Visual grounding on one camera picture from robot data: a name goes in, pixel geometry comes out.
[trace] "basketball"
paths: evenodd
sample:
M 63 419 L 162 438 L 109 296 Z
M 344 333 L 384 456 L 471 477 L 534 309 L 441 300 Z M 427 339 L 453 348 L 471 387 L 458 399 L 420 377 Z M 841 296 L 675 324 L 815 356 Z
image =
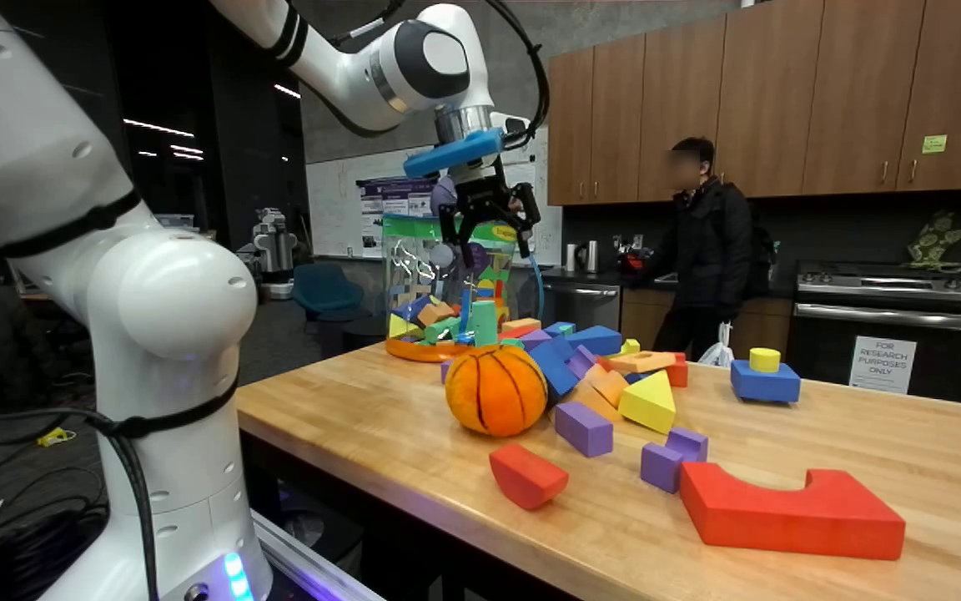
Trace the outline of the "basketball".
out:
M 461 355 L 442 380 L 446 406 L 467 429 L 512 438 L 546 406 L 546 380 L 519 348 L 478 348 Z

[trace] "backsplash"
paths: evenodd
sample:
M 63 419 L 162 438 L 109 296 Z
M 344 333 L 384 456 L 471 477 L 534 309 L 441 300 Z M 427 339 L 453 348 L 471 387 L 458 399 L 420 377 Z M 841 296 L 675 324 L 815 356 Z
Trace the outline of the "backsplash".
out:
M 750 199 L 754 217 L 767 228 L 788 255 L 799 263 L 816 260 L 906 260 L 917 231 L 946 209 L 961 228 L 957 195 L 876 195 L 876 197 L 782 197 Z M 609 207 L 567 207 L 562 240 L 612 240 L 643 235 L 646 248 L 657 245 L 670 204 L 609 204 Z

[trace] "wooden table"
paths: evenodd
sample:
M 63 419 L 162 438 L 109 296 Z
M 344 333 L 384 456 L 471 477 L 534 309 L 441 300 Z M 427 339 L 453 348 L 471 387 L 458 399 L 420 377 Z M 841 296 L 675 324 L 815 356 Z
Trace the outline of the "wooden table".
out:
M 807 466 L 841 466 L 906 520 L 901 562 L 858 562 L 699 543 L 679 498 L 640 481 L 660 438 L 635 423 L 602 456 L 546 419 L 518 438 L 570 471 L 526 515 L 487 466 L 505 441 L 461 429 L 437 377 L 362 348 L 247 385 L 237 406 L 249 438 L 576 596 L 961 596 L 961 403 L 804 380 L 798 406 L 756 406 L 730 398 L 727 369 L 689 367 L 678 423 L 711 438 L 711 462 L 792 490 Z

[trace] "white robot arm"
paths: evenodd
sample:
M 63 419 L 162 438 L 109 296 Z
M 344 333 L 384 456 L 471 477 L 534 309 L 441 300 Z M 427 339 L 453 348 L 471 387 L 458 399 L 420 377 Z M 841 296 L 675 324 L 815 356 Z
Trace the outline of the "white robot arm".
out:
M 333 50 L 288 0 L 214 8 L 361 131 L 412 109 L 441 112 L 441 143 L 489 128 L 481 41 L 461 8 L 437 2 L 361 54 Z M 467 221 L 534 222 L 489 148 L 446 157 Z M 231 406 L 253 276 L 214 240 L 153 221 L 109 139 L 3 17 L 0 255 L 88 324 L 89 423 L 106 434 L 109 523 L 43 596 L 265 596 Z

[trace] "floor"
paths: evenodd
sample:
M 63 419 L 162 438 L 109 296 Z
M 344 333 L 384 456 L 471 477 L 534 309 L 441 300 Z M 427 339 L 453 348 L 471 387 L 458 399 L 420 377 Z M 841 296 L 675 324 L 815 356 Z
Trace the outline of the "floor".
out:
M 265 300 L 259 304 L 253 326 L 242 336 L 241 355 L 241 385 L 259 380 L 279 369 L 302 367 L 326 355 L 326 348 L 316 348 L 313 324 L 288 304 L 288 300 Z M 89 406 L 89 377 L 63 374 L 52 403 L 69 406 Z M 25 438 L 39 429 L 43 419 L 0 419 L 0 438 Z M 30 546 L 43 543 L 39 557 L 22 562 L 0 562 L 0 580 L 33 580 L 33 574 L 47 574 L 47 543 L 72 541 L 72 546 L 52 546 L 55 557 L 72 557 L 81 546 L 75 541 L 89 541 L 106 510 L 103 510 L 103 471 L 98 453 L 98 438 L 89 426 L 83 426 L 75 417 L 59 423 L 65 434 L 47 446 L 39 444 L 11 444 L 0 446 L 0 546 Z M 52 541 L 33 541 L 30 530 L 47 526 L 47 517 L 65 517 L 55 526 Z M 292 520 L 289 523 L 298 539 L 316 541 L 324 530 L 319 520 Z M 33 596 L 33 592 L 0 592 L 0 596 Z

